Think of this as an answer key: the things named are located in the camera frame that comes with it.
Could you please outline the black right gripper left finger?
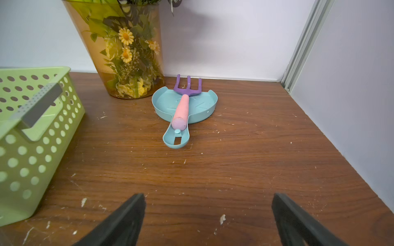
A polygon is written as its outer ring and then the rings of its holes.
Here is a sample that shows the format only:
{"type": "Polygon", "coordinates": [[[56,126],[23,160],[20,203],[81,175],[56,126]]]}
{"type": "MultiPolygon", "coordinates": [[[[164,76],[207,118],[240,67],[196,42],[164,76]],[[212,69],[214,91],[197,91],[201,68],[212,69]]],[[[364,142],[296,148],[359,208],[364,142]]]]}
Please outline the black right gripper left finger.
{"type": "Polygon", "coordinates": [[[75,245],[135,246],[143,225],[145,209],[144,194],[134,194],[75,245]]]}

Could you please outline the purple pink toy rake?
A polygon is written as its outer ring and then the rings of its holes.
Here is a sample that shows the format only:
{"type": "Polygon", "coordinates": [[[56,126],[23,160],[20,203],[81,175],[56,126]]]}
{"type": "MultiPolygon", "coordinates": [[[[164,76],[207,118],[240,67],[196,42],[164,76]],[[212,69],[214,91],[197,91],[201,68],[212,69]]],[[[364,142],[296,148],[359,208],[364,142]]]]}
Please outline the purple pink toy rake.
{"type": "Polygon", "coordinates": [[[180,102],[176,108],[175,114],[171,121],[171,126],[175,132],[184,131],[188,126],[188,116],[189,116],[189,100],[191,96],[199,95],[202,93],[202,79],[199,78],[198,89],[191,89],[191,77],[187,77],[187,87],[185,89],[179,88],[180,75],[176,77],[176,83],[173,88],[174,92],[181,95],[180,102]]]}

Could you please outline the green perforated storage basket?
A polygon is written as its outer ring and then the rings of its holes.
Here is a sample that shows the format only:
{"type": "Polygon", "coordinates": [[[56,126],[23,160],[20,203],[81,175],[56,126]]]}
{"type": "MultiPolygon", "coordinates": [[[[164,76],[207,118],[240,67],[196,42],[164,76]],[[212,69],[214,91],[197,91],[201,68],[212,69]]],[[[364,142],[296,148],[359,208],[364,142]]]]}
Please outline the green perforated storage basket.
{"type": "Polygon", "coordinates": [[[1,70],[1,225],[39,206],[84,114],[69,67],[1,70]]]}

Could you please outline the amber vase with flowers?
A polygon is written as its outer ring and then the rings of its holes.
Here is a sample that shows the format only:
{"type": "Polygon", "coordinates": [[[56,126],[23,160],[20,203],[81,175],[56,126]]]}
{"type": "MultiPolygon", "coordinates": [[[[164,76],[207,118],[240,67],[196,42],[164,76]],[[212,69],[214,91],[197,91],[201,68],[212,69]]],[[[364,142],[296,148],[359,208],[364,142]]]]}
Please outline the amber vase with flowers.
{"type": "Polygon", "coordinates": [[[120,99],[164,87],[159,1],[63,1],[107,92],[120,99]]]}

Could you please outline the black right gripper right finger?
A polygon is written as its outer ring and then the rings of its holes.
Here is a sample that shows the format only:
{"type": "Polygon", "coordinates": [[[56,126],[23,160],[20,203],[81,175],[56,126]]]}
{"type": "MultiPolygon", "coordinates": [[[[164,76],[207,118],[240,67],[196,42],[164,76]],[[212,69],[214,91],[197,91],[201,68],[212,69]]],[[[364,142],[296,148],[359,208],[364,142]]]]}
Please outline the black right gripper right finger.
{"type": "Polygon", "coordinates": [[[275,193],[271,207],[283,246],[347,245],[286,194],[275,193]]]}

